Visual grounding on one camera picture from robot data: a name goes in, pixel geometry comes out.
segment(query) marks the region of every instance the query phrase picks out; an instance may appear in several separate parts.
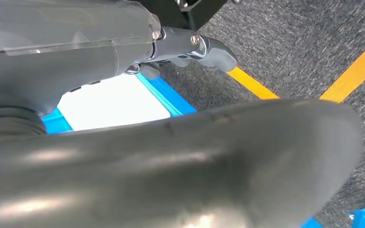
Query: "yellow tape line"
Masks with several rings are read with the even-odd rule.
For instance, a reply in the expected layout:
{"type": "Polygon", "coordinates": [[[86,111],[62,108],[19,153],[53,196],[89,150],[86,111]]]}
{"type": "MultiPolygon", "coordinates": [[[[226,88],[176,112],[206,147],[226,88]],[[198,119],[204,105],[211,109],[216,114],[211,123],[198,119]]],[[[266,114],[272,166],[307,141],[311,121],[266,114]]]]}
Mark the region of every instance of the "yellow tape line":
{"type": "Polygon", "coordinates": [[[342,102],[365,81],[365,51],[320,97],[323,100],[342,102]]]}
{"type": "Polygon", "coordinates": [[[227,72],[232,78],[250,90],[257,97],[267,100],[267,99],[279,99],[279,97],[274,94],[272,91],[267,89],[253,77],[249,76],[240,68],[236,67],[234,70],[227,72]]]}

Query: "metal clamp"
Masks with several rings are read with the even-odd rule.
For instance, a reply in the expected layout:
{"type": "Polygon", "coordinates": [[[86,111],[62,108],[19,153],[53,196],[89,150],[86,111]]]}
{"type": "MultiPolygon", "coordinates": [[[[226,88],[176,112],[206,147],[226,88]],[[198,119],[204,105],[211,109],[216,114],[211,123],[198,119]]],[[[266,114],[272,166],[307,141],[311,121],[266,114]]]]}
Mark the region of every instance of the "metal clamp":
{"type": "Polygon", "coordinates": [[[158,39],[153,43],[153,53],[148,60],[128,68],[127,74],[137,74],[146,63],[146,71],[156,73],[156,66],[148,63],[172,62],[180,67],[188,66],[191,61],[215,67],[221,71],[233,70],[238,62],[234,53],[222,42],[200,36],[195,31],[163,27],[158,39]]]}

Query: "metal screw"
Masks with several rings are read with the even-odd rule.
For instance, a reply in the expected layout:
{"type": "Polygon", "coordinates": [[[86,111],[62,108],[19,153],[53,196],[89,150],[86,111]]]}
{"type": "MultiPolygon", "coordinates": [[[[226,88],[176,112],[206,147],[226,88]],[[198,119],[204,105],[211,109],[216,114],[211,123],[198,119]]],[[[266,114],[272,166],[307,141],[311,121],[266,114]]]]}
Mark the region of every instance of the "metal screw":
{"type": "Polygon", "coordinates": [[[153,39],[158,39],[160,37],[160,31],[154,31],[152,32],[153,39]]]}
{"type": "Polygon", "coordinates": [[[199,39],[199,35],[196,34],[196,33],[194,33],[194,34],[191,35],[191,39],[190,40],[191,40],[191,44],[193,46],[198,46],[199,43],[201,42],[200,39],[199,39]]]}

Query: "black panel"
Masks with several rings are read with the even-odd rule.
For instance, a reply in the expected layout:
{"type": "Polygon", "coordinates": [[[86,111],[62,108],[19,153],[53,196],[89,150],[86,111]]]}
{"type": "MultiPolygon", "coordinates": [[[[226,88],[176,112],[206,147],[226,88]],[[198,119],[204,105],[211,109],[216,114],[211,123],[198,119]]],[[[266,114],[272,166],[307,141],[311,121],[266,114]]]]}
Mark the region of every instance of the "black panel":
{"type": "Polygon", "coordinates": [[[181,12],[175,0],[134,0],[140,2],[160,19],[162,26],[198,30],[227,0],[201,0],[188,12],[181,12]]]}

